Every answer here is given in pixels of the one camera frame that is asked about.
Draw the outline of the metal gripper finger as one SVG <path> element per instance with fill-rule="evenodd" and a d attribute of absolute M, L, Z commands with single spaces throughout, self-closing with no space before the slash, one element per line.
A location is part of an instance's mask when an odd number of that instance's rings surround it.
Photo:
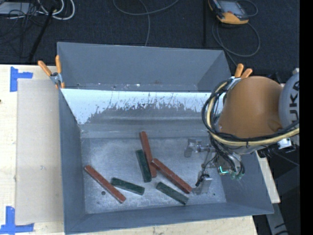
<path fill-rule="evenodd" d="M 208 171 L 199 173 L 195 187 L 192 188 L 192 193 L 195 195 L 207 194 L 212 183 L 212 178 Z"/>
<path fill-rule="evenodd" d="M 202 141 L 197 139 L 188 139 L 187 147 L 184 150 L 184 157 L 190 158 L 193 153 L 199 153 L 202 149 Z"/>

